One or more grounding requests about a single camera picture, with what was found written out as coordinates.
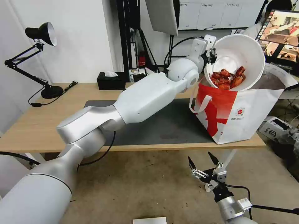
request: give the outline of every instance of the black desk lamp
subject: black desk lamp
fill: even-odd
[[[57,45],[56,35],[52,24],[50,22],[46,22],[42,24],[39,28],[26,28],[25,33],[29,38],[33,39],[36,42],[36,44],[33,45],[31,48],[27,49],[26,51],[23,51],[22,53],[13,57],[12,59],[6,60],[5,65],[23,74],[24,76],[38,82],[39,84],[43,85],[44,89],[41,92],[41,96],[43,98],[52,99],[61,96],[63,94],[63,89],[60,86],[52,86],[49,84],[47,80],[33,76],[17,67],[18,64],[22,63],[23,61],[33,57],[34,55],[44,50],[44,44],[40,42],[40,40],[43,40],[47,44],[50,44],[54,47]],[[37,48],[38,51],[32,53],[29,56],[20,57],[34,48]]]

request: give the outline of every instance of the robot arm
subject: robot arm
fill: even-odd
[[[56,159],[33,168],[0,201],[0,223],[59,223],[82,159],[98,152],[105,143],[99,127],[115,131],[142,122],[194,85],[204,67],[201,55],[212,47],[209,38],[195,39],[190,56],[170,64],[167,76],[163,72],[150,74],[124,90],[113,105],[86,107],[62,121],[57,131],[65,149]]]

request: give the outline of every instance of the paper bag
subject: paper bag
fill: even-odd
[[[249,90],[222,90],[201,83],[191,108],[217,144],[250,139],[285,88],[297,84],[290,74],[266,63],[263,75]]]

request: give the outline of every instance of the black tissue box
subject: black tissue box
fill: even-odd
[[[108,77],[104,72],[100,72],[97,77],[97,84],[100,90],[123,90],[125,89],[126,82],[124,81],[124,72],[116,72],[118,76]]]

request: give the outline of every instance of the lamp shade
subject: lamp shade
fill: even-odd
[[[26,28],[25,33],[31,39],[45,41],[52,46],[57,45],[55,30],[50,22],[43,23],[39,28]]]

